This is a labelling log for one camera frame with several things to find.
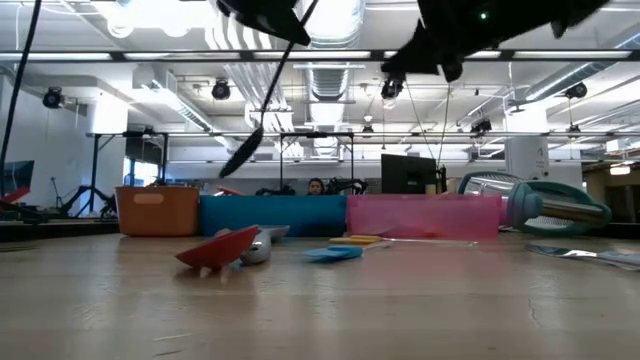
table surface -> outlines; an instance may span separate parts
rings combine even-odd
[[[0,358],[638,358],[640,273],[526,252],[529,241],[640,251],[511,236],[320,265],[300,253],[326,242],[285,240],[225,283],[172,257],[194,239],[46,240],[0,253]]]

storage bin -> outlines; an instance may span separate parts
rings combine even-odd
[[[194,236],[197,189],[175,186],[116,188],[120,232],[128,236]]]
[[[347,229],[351,235],[389,238],[496,239],[501,202],[499,196],[350,196]]]
[[[251,225],[290,226],[288,237],[337,237],[346,230],[344,196],[202,196],[204,236]]]

red object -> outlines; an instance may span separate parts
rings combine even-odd
[[[222,191],[225,195],[244,195],[241,192],[235,191],[233,189],[228,189],[223,186],[218,186],[218,190]]]
[[[29,189],[26,186],[22,186],[22,187],[19,187],[16,191],[12,192],[11,194],[8,194],[2,199],[0,199],[0,201],[4,201],[6,203],[12,204],[22,199],[24,196],[26,196],[30,192],[31,192],[31,189]]]
[[[258,235],[257,225],[232,231],[181,252],[176,255],[176,259],[196,269],[203,267],[221,269],[249,250],[256,235]]]
[[[500,196],[358,195],[347,201],[347,231],[405,239],[495,240]]]

pink bin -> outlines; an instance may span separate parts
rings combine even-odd
[[[495,240],[500,196],[356,195],[347,201],[351,235],[388,238]]]

person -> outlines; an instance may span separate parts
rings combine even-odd
[[[318,178],[309,180],[307,195],[322,195],[324,194],[324,183]]]

